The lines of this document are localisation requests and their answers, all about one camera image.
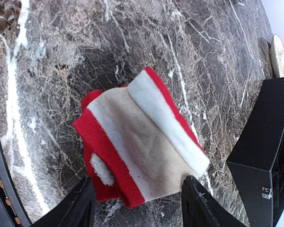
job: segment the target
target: silver latch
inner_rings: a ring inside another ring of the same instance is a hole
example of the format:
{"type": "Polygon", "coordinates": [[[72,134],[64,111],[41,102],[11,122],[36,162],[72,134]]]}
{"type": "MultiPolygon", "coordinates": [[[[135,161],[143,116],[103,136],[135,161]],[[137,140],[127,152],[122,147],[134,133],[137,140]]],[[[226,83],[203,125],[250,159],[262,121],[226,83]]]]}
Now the silver latch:
{"type": "Polygon", "coordinates": [[[271,188],[262,187],[262,198],[264,199],[271,199],[273,197],[271,188]]]}

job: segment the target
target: gray marble table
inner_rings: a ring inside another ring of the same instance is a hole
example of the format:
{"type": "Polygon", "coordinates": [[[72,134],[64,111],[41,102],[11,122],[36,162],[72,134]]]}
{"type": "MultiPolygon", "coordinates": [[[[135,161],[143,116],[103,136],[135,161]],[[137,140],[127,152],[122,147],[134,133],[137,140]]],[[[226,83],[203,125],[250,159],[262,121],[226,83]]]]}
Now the gray marble table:
{"type": "MultiPolygon", "coordinates": [[[[202,183],[248,224],[225,161],[272,77],[271,37],[260,0],[0,0],[0,136],[32,221],[86,174],[80,100],[151,66],[212,162],[202,183]]],[[[100,203],[95,226],[179,227],[180,203],[100,203]]]]}

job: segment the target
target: folded cloth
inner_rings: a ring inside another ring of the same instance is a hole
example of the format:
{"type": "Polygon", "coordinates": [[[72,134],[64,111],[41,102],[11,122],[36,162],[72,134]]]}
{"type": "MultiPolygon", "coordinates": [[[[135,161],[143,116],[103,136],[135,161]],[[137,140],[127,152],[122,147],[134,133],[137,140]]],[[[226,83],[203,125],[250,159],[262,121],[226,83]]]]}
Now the folded cloth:
{"type": "Polygon", "coordinates": [[[209,165],[149,67],[127,87],[89,93],[74,128],[83,139],[98,201],[121,198],[133,208],[179,192],[186,176],[199,178],[209,165]]]}

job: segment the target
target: white stripe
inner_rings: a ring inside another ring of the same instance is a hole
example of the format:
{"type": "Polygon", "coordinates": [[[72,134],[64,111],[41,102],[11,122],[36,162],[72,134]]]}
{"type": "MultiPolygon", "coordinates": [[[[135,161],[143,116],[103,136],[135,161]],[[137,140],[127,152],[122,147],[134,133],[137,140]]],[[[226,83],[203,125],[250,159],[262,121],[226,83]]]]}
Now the white stripe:
{"type": "Polygon", "coordinates": [[[162,130],[175,150],[196,173],[201,177],[209,165],[209,159],[192,141],[176,120],[164,96],[147,74],[142,71],[128,86],[128,92],[137,105],[162,130]]]}
{"type": "Polygon", "coordinates": [[[130,155],[128,154],[123,138],[121,134],[119,133],[119,130],[115,126],[114,122],[106,116],[106,110],[105,107],[101,106],[97,99],[91,102],[87,107],[95,116],[95,118],[98,120],[99,124],[104,129],[107,137],[114,145],[115,149],[117,150],[119,156],[121,159],[125,162],[130,176],[132,176],[133,181],[138,186],[140,193],[142,194],[145,201],[151,201],[153,198],[150,195],[150,188],[149,184],[146,180],[144,180],[142,177],[144,173],[140,170],[140,168],[132,161],[130,155]]]}

